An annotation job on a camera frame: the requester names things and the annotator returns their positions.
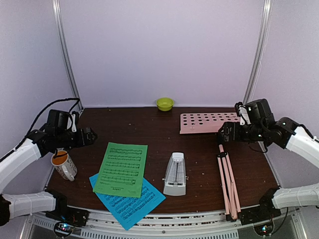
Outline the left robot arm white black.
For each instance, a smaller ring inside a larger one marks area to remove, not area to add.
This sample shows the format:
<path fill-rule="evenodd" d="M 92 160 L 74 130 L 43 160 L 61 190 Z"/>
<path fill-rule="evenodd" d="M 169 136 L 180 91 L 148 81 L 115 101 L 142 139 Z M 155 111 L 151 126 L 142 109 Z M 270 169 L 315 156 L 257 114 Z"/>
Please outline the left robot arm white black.
<path fill-rule="evenodd" d="M 33 194 L 10 195 L 5 187 L 26 167 L 51 152 L 57 155 L 60 148 L 66 150 L 92 145 L 98 138 L 90 128 L 77 128 L 79 114 L 50 110 L 47 122 L 39 130 L 27 133 L 22 144 L 0 160 L 0 224 L 9 220 L 48 212 L 56 220 L 68 221 L 75 217 L 67 206 L 67 198 L 54 191 L 45 190 Z"/>

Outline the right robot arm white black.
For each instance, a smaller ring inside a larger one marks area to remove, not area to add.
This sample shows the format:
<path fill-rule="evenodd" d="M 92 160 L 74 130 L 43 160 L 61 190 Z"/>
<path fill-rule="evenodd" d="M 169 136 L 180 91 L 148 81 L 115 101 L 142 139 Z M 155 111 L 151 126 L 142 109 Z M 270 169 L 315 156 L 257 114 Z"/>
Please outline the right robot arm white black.
<path fill-rule="evenodd" d="M 293 152 L 314 166 L 319 165 L 319 139 L 303 125 L 291 118 L 275 120 L 266 99 L 247 104 L 238 102 L 235 110 L 240 122 L 226 121 L 218 130 L 222 142 L 262 142 L 264 147 L 276 144 Z M 275 209 L 288 207 L 318 206 L 319 185 L 312 184 L 295 188 L 272 188 L 261 198 L 256 208 L 259 219 L 267 219 Z"/>

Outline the green sheet music paper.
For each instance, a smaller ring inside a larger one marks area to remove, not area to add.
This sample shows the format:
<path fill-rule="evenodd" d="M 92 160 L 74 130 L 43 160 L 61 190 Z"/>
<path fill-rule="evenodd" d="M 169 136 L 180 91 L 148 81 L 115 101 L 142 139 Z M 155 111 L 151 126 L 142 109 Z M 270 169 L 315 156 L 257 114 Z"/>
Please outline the green sheet music paper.
<path fill-rule="evenodd" d="M 109 142 L 93 192 L 140 198 L 148 147 Z"/>

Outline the pink folding music stand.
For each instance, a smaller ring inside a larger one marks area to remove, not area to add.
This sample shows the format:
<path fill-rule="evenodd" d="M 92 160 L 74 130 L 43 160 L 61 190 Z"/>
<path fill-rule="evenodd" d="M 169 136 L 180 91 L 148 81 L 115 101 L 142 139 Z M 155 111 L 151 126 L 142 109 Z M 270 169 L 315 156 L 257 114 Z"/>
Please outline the pink folding music stand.
<path fill-rule="evenodd" d="M 185 153 L 187 191 L 195 211 L 225 209 L 226 219 L 241 216 L 241 206 L 229 153 L 217 144 L 224 122 L 237 122 L 234 113 L 183 113 L 180 134 Z"/>

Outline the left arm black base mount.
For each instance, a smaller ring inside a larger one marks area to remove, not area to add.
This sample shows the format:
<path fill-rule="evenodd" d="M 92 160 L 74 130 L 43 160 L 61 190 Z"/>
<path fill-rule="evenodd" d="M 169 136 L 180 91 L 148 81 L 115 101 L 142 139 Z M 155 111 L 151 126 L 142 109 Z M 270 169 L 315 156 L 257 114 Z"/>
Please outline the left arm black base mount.
<path fill-rule="evenodd" d="M 45 190 L 55 199 L 53 211 L 46 211 L 48 218 L 69 223 L 76 227 L 84 227 L 87 224 L 89 211 L 68 206 L 67 197 L 55 190 Z"/>

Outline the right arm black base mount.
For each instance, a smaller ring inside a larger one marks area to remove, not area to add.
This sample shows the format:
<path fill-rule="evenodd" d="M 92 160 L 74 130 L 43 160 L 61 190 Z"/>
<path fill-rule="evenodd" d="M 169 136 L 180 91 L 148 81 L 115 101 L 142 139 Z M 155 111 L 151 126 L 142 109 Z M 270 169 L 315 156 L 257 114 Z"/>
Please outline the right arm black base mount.
<path fill-rule="evenodd" d="M 258 223 L 280 216 L 281 210 L 276 209 L 272 202 L 274 193 L 278 190 L 279 188 L 269 189 L 259 200 L 258 206 L 242 209 L 240 219 L 241 224 L 248 225 Z"/>

